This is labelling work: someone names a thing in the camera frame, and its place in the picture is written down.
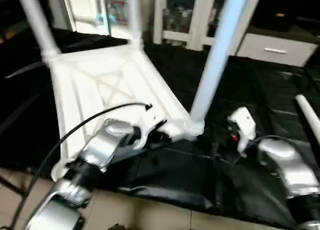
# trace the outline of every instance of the black cable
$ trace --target black cable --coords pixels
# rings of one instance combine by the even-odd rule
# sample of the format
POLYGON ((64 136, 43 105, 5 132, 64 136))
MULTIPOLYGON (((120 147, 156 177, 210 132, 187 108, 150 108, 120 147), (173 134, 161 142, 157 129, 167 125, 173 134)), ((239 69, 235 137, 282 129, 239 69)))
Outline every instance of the black cable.
POLYGON ((75 131, 77 131, 79 128, 81 128, 83 125, 87 124, 88 122, 90 122, 91 120, 103 115, 103 114, 106 114, 108 112, 111 112, 113 110, 116 110, 116 109, 120 109, 120 108, 123 108, 123 107, 127 107, 127 106, 132 106, 132 105, 141 105, 141 106, 148 106, 147 104, 145 103, 142 103, 142 102, 132 102, 132 103, 126 103, 126 104, 121 104, 121 105, 118 105, 118 106, 114 106, 114 107, 111 107, 109 109, 106 109, 106 110, 103 110, 89 118, 87 118, 86 120, 84 120, 83 122, 81 122, 80 124, 78 124, 77 126, 75 126, 73 129, 71 129, 69 132, 67 132, 55 145, 54 147, 49 151, 49 153, 46 155, 46 157, 44 158, 44 160, 41 162, 40 164, 40 167, 38 168, 37 172, 35 173, 35 175, 33 176, 27 190, 25 191, 25 194, 23 195, 20 203, 19 203, 19 206, 17 207, 15 213, 14 213, 14 216, 13 216, 13 219, 12 219, 12 222, 10 224, 10 229, 11 230, 14 230, 16 224, 17 224, 17 221, 18 221, 18 218, 21 214, 21 211, 23 209, 23 207, 25 206, 25 203, 26 203, 26 200, 31 192, 31 190, 33 189, 33 187, 35 186, 36 184, 36 181, 38 180, 40 174, 41 174, 41 171, 43 170, 43 168, 45 167, 47 161, 49 160, 49 158, 52 156, 52 154, 59 149, 60 145, 71 135, 73 134, 75 131))

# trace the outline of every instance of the light blue pole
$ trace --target light blue pole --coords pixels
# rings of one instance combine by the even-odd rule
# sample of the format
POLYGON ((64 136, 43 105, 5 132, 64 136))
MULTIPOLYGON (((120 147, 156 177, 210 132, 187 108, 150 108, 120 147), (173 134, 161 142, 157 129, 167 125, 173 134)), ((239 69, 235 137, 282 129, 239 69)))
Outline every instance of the light blue pole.
POLYGON ((100 0, 101 3, 101 11, 102 11, 102 20, 105 27, 106 35, 110 35, 109 32, 109 22, 108 22, 108 16, 107 16, 107 9, 106 9, 106 0, 100 0))
POLYGON ((247 0, 227 0, 224 13, 218 24, 214 46, 211 47, 198 86, 190 118, 194 123, 203 123, 224 72, 237 25, 241 21, 247 0))

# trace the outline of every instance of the black fabric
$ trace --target black fabric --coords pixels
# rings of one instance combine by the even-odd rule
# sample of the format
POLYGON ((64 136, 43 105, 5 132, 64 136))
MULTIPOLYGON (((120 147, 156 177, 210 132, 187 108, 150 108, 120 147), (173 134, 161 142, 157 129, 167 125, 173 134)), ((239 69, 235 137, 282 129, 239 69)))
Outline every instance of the black fabric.
MULTIPOLYGON (((39 2, 47 21, 51 23, 53 18, 48 0, 39 0, 39 2)), ((0 31, 5 31, 21 21, 26 21, 26 15, 20 1, 0 0, 0 31)))
MULTIPOLYGON (((63 52, 125 44, 122 39, 54 30, 63 52)), ((182 105, 190 110, 207 59, 196 52, 146 43, 144 50, 182 105)), ((40 61, 30 31, 0 44, 1 68, 0 165, 33 171, 59 139, 49 70, 43 65, 10 79, 14 71, 40 61)), ((315 76, 316 69, 308 69, 315 76)), ((153 199, 208 214, 293 229, 284 188, 259 165, 256 150, 238 158, 236 143, 226 128, 226 117, 238 107, 249 109, 258 136, 276 134, 293 139, 302 157, 320 177, 313 152, 314 136, 299 114, 294 96, 304 94, 320 109, 317 78, 305 69, 231 56, 206 117, 205 133, 196 142, 179 141, 112 165, 100 188, 153 199)), ((43 172, 59 159, 59 152, 43 172)))
POLYGON ((320 220, 320 196, 309 194, 296 196, 287 201, 294 219, 300 223, 320 220))

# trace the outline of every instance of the white cylinder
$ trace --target white cylinder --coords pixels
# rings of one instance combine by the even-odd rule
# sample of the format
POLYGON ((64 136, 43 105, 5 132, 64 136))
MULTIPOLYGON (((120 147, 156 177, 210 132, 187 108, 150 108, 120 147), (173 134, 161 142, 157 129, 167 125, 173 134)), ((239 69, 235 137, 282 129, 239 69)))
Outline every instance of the white cylinder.
POLYGON ((216 93, 222 73, 229 57, 233 36, 241 20, 246 0, 227 0, 223 16, 218 24, 214 46, 211 47, 205 68, 197 89, 190 118, 203 122, 216 93))
POLYGON ((56 42, 50 32, 48 22, 42 11, 38 0, 20 0, 24 12, 27 16, 30 27, 32 28, 35 38, 40 45, 41 54, 44 60, 54 58, 59 53, 56 42))
POLYGON ((132 34, 132 44, 140 47, 142 28, 141 28, 141 12, 139 0, 128 0, 128 16, 130 32, 132 34))
POLYGON ((295 99, 297 100, 306 120, 308 121, 313 134, 318 141, 318 144, 320 145, 320 120, 313 110, 313 108, 310 106, 308 100, 305 98, 305 96, 299 94, 295 96, 295 99))

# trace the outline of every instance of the white pole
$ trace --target white pole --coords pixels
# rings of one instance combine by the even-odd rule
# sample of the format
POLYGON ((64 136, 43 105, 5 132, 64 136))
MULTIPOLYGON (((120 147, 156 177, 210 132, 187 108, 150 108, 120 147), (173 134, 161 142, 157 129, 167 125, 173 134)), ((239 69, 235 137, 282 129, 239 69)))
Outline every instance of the white pole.
POLYGON ((309 126, 312 129, 312 132, 320 145, 320 120, 315 113, 315 111, 310 106, 308 100, 303 95, 297 95, 295 96, 295 99, 297 100, 306 120, 309 123, 309 126))
POLYGON ((41 54, 45 61, 56 57, 60 50, 50 32, 48 22, 38 0, 20 0, 30 27, 40 45, 41 54))
POLYGON ((154 2, 154 24, 153 24, 153 43, 162 43, 162 32, 163 32, 163 12, 167 7, 165 0, 155 0, 154 2))
POLYGON ((227 0, 223 16, 220 18, 214 46, 211 47, 205 68, 197 89, 191 112, 190 120, 192 131, 193 124, 197 127, 198 133, 203 132, 204 119, 207 115, 209 107, 215 96, 217 87, 220 82, 226 62, 228 60, 229 51, 232 46, 233 36, 237 30, 237 25, 241 20, 243 10, 246 5, 246 0, 227 0))
POLYGON ((128 2, 128 16, 129 26, 132 34, 131 44, 136 47, 141 47, 141 13, 140 13, 140 1, 139 0, 127 0, 128 2))

